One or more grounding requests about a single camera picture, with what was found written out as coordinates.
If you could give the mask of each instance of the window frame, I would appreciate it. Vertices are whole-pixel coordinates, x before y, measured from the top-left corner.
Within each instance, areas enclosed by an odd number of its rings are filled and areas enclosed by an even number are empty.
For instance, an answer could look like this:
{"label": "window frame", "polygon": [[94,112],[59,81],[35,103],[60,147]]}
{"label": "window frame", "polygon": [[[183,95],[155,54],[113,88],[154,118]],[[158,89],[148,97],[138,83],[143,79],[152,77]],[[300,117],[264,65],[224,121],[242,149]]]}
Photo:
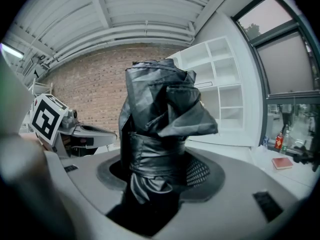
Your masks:
{"label": "window frame", "polygon": [[[254,62],[257,67],[258,75],[260,78],[260,84],[262,88],[262,128],[261,135],[259,140],[259,145],[263,143],[266,131],[267,131],[267,120],[268,120],[268,105],[278,105],[278,104],[320,104],[320,90],[314,91],[299,91],[299,92],[287,92],[287,93],[270,93],[270,87],[268,78],[266,75],[266,71],[262,60],[258,53],[258,48],[262,47],[268,43],[274,42],[277,39],[280,39],[284,36],[290,35],[292,33],[298,32],[301,37],[309,45],[313,56],[314,63],[317,69],[317,73],[320,73],[320,51],[317,47],[315,35],[312,35],[308,30],[308,27],[305,25],[303,20],[294,12],[294,10],[284,1],[284,0],[276,0],[280,6],[282,6],[286,12],[292,17],[292,20],[287,21],[263,34],[260,36],[250,40],[246,35],[244,29],[240,26],[238,20],[251,11],[254,7],[258,6],[265,0],[253,0],[248,5],[246,5],[243,9],[241,9],[235,16],[231,17],[234,24],[240,30],[242,36],[248,44],[248,47],[253,56]],[[296,154],[295,150],[288,150],[289,155]]]}

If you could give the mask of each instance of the brick wall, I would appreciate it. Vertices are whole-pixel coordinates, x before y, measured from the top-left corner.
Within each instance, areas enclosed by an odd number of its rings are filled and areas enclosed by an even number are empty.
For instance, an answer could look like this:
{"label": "brick wall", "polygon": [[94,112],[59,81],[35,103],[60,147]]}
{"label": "brick wall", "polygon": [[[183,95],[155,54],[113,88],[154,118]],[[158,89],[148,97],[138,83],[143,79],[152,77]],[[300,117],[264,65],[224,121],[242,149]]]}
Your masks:
{"label": "brick wall", "polygon": [[161,60],[183,47],[174,45],[119,45],[85,54],[48,74],[53,95],[76,109],[82,123],[102,127],[119,137],[118,117],[127,97],[125,70],[134,61]]}

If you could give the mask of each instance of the red bottle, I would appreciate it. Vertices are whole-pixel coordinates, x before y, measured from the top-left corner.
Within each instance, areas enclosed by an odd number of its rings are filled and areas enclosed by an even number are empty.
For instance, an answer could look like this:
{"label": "red bottle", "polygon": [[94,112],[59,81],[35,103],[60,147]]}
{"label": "red bottle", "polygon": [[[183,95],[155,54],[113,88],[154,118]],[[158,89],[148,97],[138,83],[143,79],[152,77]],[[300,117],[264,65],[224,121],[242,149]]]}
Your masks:
{"label": "red bottle", "polygon": [[279,134],[278,134],[278,136],[276,137],[276,139],[275,139],[275,145],[274,145],[274,147],[276,148],[276,149],[281,149],[281,147],[282,147],[282,143],[284,142],[284,136],[282,135],[282,132],[280,132]]}

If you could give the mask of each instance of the fluorescent light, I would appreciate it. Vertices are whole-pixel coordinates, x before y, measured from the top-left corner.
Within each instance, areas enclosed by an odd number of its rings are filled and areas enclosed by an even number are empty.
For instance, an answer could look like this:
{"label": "fluorescent light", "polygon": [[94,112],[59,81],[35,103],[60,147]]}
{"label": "fluorescent light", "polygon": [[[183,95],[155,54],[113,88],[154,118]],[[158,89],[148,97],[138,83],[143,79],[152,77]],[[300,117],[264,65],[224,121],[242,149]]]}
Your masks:
{"label": "fluorescent light", "polygon": [[22,52],[14,49],[14,48],[11,48],[3,43],[1,44],[1,50],[5,51],[9,54],[12,54],[12,55],[18,57],[19,59],[22,59],[24,57],[24,54]]}

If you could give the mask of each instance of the sky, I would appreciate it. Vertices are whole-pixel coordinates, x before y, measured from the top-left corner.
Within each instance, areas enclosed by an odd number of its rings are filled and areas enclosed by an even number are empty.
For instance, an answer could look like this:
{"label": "sky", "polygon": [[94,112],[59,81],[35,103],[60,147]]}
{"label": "sky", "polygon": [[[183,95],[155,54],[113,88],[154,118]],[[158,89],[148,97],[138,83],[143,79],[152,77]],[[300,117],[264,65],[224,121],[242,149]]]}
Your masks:
{"label": "sky", "polygon": [[275,0],[265,0],[239,21],[244,28],[252,23],[258,25],[260,33],[263,34],[290,20],[291,16]]}

